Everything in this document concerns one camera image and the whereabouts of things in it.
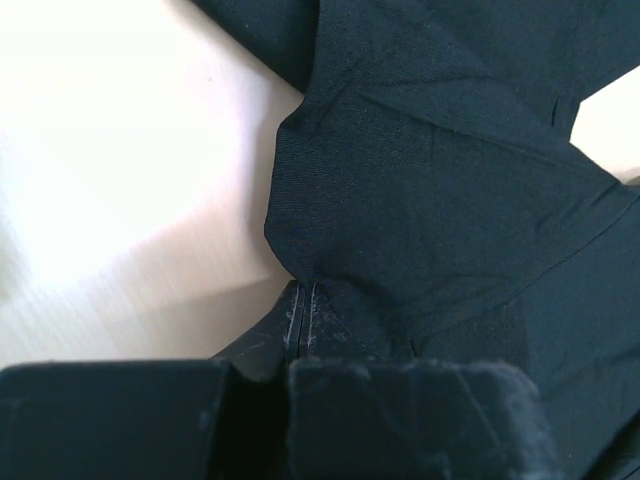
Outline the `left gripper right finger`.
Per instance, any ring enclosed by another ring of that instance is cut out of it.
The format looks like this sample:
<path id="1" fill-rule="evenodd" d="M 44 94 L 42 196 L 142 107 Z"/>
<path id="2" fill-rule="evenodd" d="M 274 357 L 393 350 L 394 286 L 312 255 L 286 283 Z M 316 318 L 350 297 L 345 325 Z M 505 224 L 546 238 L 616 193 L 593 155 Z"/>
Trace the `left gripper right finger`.
<path id="1" fill-rule="evenodd" d="M 291 479 L 556 479 L 532 382 L 504 363 L 367 359 L 314 288 L 287 335 Z"/>

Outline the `black long sleeve shirt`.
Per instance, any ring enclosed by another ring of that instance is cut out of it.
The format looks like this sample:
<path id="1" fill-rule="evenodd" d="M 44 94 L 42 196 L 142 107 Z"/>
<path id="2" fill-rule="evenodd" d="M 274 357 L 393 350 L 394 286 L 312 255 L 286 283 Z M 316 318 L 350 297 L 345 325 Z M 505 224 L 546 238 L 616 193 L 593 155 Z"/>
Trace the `black long sleeve shirt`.
<path id="1" fill-rule="evenodd" d="M 300 91 L 258 325 L 284 360 L 500 360 L 570 479 L 639 475 L 639 189 L 570 141 L 639 64 L 635 1 L 202 1 Z"/>

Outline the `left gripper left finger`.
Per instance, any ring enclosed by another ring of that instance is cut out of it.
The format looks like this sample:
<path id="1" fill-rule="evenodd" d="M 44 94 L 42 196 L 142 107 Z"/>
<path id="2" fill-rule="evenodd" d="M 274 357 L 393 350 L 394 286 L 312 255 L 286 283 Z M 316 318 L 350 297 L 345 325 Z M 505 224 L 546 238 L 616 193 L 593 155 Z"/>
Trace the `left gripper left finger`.
<path id="1" fill-rule="evenodd" d="M 1 373 L 5 479 L 279 479 L 303 290 L 205 360 Z"/>

